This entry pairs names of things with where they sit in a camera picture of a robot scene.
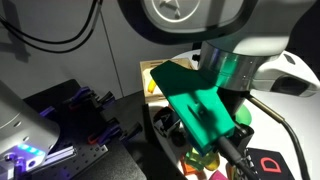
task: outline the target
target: cardboard box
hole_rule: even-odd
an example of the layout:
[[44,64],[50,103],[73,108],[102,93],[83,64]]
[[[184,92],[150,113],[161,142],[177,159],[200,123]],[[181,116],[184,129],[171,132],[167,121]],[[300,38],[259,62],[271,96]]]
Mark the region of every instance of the cardboard box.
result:
[[150,102],[166,101],[166,98],[164,97],[164,95],[162,94],[162,92],[160,91],[158,86],[156,86],[153,93],[148,91],[148,86],[149,86],[149,83],[152,81],[150,71],[153,68],[159,66],[160,64],[162,64],[168,60],[170,60],[174,63],[177,63],[185,68],[193,69],[190,60],[187,58],[141,61],[140,62],[140,70],[141,70],[143,92],[144,92],[146,104],[148,104]]

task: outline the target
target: box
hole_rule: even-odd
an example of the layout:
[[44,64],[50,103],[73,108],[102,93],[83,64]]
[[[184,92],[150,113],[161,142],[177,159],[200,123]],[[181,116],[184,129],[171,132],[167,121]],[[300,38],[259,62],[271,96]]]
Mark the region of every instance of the box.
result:
[[[244,152],[251,171],[262,180],[294,180],[294,177],[279,152],[247,148]],[[235,180],[243,179],[244,174],[237,170]]]
[[166,98],[164,97],[164,95],[162,94],[162,92],[160,91],[160,89],[157,86],[154,88],[153,93],[148,91],[148,86],[149,86],[149,83],[152,81],[150,71],[153,68],[159,66],[160,64],[162,64],[168,60],[170,60],[174,63],[177,63],[185,68],[193,69],[190,60],[187,58],[141,61],[140,62],[140,70],[141,70],[143,92],[144,92],[146,104],[151,103],[151,102],[166,101]]

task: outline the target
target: screw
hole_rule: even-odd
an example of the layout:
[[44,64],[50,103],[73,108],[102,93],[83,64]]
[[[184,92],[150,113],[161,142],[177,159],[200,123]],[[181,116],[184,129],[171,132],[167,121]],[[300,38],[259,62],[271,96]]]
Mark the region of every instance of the screw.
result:
[[35,164],[36,164],[35,161],[31,161],[31,162],[29,163],[29,167],[32,167],[32,166],[34,166]]
[[23,138],[23,141],[28,141],[29,140],[29,136],[26,136],[25,138]]
[[6,156],[4,156],[4,160],[6,161],[6,162],[9,162],[9,161],[12,161],[12,156],[10,156],[10,155],[6,155]]
[[13,125],[13,127],[18,127],[18,126],[20,126],[20,124],[21,124],[21,121],[18,121],[17,123],[15,123],[15,124]]

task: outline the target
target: wire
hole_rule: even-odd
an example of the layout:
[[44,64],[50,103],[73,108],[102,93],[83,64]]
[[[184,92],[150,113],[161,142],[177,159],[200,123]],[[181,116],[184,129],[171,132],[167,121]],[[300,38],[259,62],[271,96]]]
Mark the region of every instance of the wire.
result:
[[228,138],[224,136],[219,137],[215,145],[220,154],[223,155],[231,165],[235,165],[240,169],[249,180],[259,180],[259,177],[246,165],[240,152]]
[[101,11],[101,7],[102,7],[102,3],[103,3],[103,0],[100,0],[99,1],[99,6],[98,6],[98,9],[96,11],[96,15],[95,15],[95,18],[93,20],[93,23],[92,23],[92,27],[91,27],[91,30],[89,32],[89,34],[78,44],[76,45],[75,47],[73,48],[70,48],[70,49],[67,49],[67,50],[62,50],[62,51],[56,51],[56,50],[50,50],[50,49],[45,49],[45,48],[42,48],[42,47],[39,47],[39,46],[36,46],[26,40],[24,40],[22,37],[20,37],[14,30],[12,30],[10,27],[8,27],[8,25],[6,23],[4,23],[3,21],[0,21],[0,23],[13,35],[15,36],[17,39],[19,39],[20,41],[24,42],[25,44],[35,48],[35,49],[38,49],[38,50],[41,50],[41,51],[44,51],[44,52],[48,52],[48,53],[55,53],[55,54],[63,54],[63,53],[69,53],[71,51],[74,51],[78,48],[80,48],[83,44],[85,44],[88,39],[91,37],[93,31],[94,31],[94,28],[95,28],[95,25],[97,23],[97,20],[98,20],[98,17],[99,17],[99,13]]
[[92,18],[92,15],[93,15],[93,12],[94,12],[94,9],[97,5],[97,1],[98,0],[93,0],[92,1],[92,4],[91,4],[91,8],[90,8],[90,12],[89,12],[89,15],[87,17],[87,20],[84,24],[84,26],[82,27],[82,29],[80,30],[80,32],[74,36],[73,38],[70,38],[70,39],[67,39],[67,40],[64,40],[64,41],[47,41],[47,40],[42,40],[42,39],[39,39],[39,38],[36,38],[36,37],[33,37],[31,35],[28,35],[26,33],[24,33],[23,31],[19,30],[18,28],[16,28],[15,26],[13,26],[12,24],[10,24],[3,16],[0,15],[0,21],[1,23],[5,23],[7,26],[6,27],[9,27],[13,30],[15,30],[16,32],[18,32],[19,34],[22,34],[23,36],[27,37],[27,38],[30,38],[34,41],[38,41],[38,42],[42,42],[42,43],[46,43],[46,44],[67,44],[67,43],[70,43],[70,42],[73,42],[75,40],[77,40],[84,32],[85,30],[87,29],[88,25],[89,25],[89,22],[91,21],[91,18]]
[[298,162],[299,162],[299,166],[300,166],[302,179],[303,180],[310,180],[310,176],[308,173],[308,166],[307,166],[306,160],[304,158],[303,151],[300,146],[300,142],[299,142],[297,135],[294,133],[293,129],[286,121],[282,121],[281,124],[287,130],[287,132],[293,142],[294,149],[295,149],[295,151],[297,153],[297,157],[298,157]]
[[259,101],[257,98],[253,97],[250,94],[248,94],[246,98],[252,104],[254,104],[259,109],[261,109],[263,112],[265,112],[270,117],[272,117],[275,121],[277,121],[278,123],[283,125],[283,127],[288,132],[288,134],[289,134],[289,136],[291,138],[291,141],[293,143],[294,149],[296,151],[298,162],[299,162],[299,167],[300,167],[301,177],[302,177],[303,180],[310,180],[307,163],[306,163],[306,160],[304,158],[303,151],[302,151],[302,148],[300,146],[299,139],[298,139],[297,135],[294,133],[294,131],[291,128],[291,126],[285,121],[285,119],[282,116],[280,116],[278,113],[276,113],[270,107],[268,107],[267,105],[265,105],[264,103]]
[[24,40],[22,37],[20,37],[18,34],[16,34],[14,31],[12,31],[10,28],[8,29],[8,31],[14,35],[17,39],[19,39],[20,41],[24,42],[25,44],[35,48],[35,49],[38,49],[40,51],[44,51],[44,52],[48,52],[48,53],[55,53],[55,54],[63,54],[63,53],[68,53],[68,52],[71,52],[71,51],[74,51],[78,48],[80,48],[84,43],[86,43],[88,41],[88,39],[91,37],[92,33],[93,33],[93,29],[90,30],[89,34],[86,36],[86,38],[80,42],[80,44],[78,44],[77,46],[73,47],[73,48],[70,48],[70,49],[67,49],[67,50],[62,50],[62,51],[55,51],[55,50],[49,50],[49,49],[45,49],[45,48],[42,48],[42,47],[38,47],[26,40]]

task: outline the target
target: metal rod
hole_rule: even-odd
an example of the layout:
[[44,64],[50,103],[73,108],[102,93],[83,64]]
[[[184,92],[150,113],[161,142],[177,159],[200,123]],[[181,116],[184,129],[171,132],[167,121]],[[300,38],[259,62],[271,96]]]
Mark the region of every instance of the metal rod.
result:
[[253,97],[251,94],[246,96],[246,99],[250,101],[252,104],[257,106],[259,109],[261,109],[263,112],[268,114],[270,117],[272,117],[274,120],[276,120],[278,123],[282,123],[285,121],[284,117],[282,117],[280,114],[272,110],[270,107],[265,105],[263,102],[259,101],[257,98]]

